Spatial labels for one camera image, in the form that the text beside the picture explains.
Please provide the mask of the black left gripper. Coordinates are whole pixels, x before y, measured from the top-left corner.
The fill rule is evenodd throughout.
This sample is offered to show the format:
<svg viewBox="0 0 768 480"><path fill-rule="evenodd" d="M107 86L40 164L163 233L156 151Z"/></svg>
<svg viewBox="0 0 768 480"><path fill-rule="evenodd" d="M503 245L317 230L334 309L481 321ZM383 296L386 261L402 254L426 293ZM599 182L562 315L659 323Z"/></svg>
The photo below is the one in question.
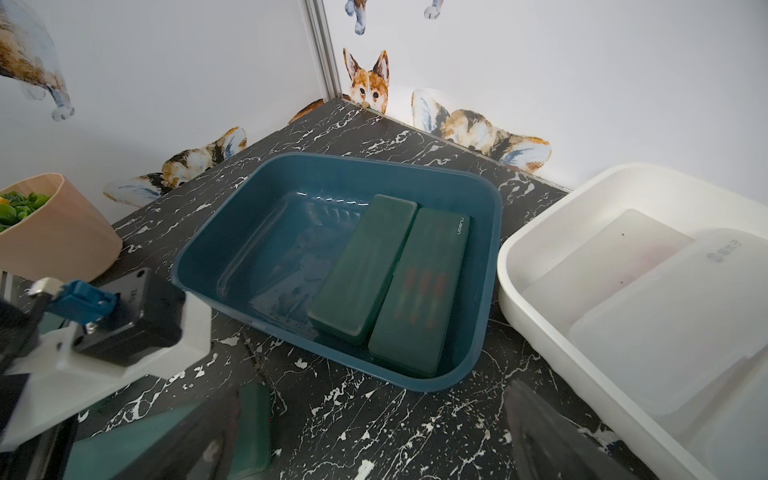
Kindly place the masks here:
<svg viewBox="0 0 768 480"><path fill-rule="evenodd" d="M1 434L5 433L28 377L28 374L1 376ZM77 424L77 417L72 416L10 452L2 452L1 478L62 479Z"/></svg>

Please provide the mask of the dark green pencil case front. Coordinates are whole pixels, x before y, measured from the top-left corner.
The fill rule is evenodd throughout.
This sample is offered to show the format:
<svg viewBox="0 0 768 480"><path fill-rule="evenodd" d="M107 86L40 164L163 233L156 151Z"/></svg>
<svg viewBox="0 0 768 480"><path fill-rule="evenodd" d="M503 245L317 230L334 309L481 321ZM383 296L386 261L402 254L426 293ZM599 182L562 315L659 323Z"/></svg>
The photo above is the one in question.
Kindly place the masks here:
<svg viewBox="0 0 768 480"><path fill-rule="evenodd" d="M229 476L225 479L253 479L271 462L270 390L260 383L236 387L241 402L239 433ZM205 400L75 442L64 477L127 479L125 468Z"/></svg>

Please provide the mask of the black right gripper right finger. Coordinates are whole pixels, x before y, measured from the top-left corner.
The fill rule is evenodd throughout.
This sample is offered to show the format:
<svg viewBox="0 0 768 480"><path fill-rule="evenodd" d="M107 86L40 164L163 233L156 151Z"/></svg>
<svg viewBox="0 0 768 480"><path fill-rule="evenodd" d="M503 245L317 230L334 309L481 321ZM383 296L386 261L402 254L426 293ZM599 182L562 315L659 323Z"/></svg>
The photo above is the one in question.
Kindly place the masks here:
<svg viewBox="0 0 768 480"><path fill-rule="evenodd" d="M523 382L507 387L504 409L521 479L634 477Z"/></svg>

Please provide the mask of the dark green pencil case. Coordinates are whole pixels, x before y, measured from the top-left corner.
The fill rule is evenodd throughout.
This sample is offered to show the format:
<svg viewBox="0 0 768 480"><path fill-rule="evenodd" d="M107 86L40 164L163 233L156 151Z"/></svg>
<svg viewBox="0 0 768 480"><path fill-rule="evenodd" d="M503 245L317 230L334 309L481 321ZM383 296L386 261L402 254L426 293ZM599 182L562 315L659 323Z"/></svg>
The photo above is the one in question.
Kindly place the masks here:
<svg viewBox="0 0 768 480"><path fill-rule="evenodd" d="M271 462L270 390L260 383L236 387L241 402L239 433L229 476L225 479L253 479ZM64 477L127 479L125 468L205 400L75 442Z"/></svg>
<svg viewBox="0 0 768 480"><path fill-rule="evenodd" d="M377 362L414 377L436 374L471 226L467 214L418 211L368 342Z"/></svg>
<svg viewBox="0 0 768 480"><path fill-rule="evenodd" d="M316 329L364 343L417 211L414 201L374 196L307 311Z"/></svg>

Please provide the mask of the white plastic storage box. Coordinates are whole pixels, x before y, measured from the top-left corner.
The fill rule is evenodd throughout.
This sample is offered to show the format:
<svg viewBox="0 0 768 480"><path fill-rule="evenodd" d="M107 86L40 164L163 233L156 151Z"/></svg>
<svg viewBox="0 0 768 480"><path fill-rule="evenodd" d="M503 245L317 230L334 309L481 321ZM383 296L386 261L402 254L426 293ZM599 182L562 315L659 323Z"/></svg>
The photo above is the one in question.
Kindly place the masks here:
<svg viewBox="0 0 768 480"><path fill-rule="evenodd" d="M745 362L698 395L687 422L657 422L522 296L522 292L623 212L637 210L693 239L717 229L766 239L767 208L680 172L644 164L613 167L510 236L497 264L501 310L510 325L654 473L666 479L717 479L690 452L705 411Z"/></svg>

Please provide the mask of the clear pencil case with pens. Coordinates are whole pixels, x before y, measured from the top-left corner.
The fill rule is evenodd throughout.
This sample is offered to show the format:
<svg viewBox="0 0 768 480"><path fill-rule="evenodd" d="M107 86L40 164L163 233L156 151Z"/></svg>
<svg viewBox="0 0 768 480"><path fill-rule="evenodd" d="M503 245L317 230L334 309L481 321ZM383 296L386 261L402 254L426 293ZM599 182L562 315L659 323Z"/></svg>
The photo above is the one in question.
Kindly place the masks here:
<svg viewBox="0 0 768 480"><path fill-rule="evenodd" d="M522 292L561 334L693 239L637 210L619 215Z"/></svg>

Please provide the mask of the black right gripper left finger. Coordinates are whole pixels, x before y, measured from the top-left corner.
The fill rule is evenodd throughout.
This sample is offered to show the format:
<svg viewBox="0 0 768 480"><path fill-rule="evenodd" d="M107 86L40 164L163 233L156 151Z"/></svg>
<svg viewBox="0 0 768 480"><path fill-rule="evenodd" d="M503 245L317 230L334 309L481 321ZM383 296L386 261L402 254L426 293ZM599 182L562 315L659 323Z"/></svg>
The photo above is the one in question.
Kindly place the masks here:
<svg viewBox="0 0 768 480"><path fill-rule="evenodd" d="M125 468L127 479L225 479L235 455L241 402L231 386L183 417Z"/></svg>

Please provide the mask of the teal plastic storage box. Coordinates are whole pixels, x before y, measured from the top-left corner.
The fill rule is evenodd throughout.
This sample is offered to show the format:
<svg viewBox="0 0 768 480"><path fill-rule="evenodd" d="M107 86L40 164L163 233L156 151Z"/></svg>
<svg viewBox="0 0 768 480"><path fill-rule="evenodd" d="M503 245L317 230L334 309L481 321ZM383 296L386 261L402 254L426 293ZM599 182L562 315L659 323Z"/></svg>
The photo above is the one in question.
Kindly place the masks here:
<svg viewBox="0 0 768 480"><path fill-rule="evenodd" d="M468 234L436 371L417 377L314 328L306 310L373 197L462 214ZM172 279L213 309L331 361L416 392L445 390L483 347L502 224L488 180L452 169L310 153L276 156L206 221L174 261Z"/></svg>

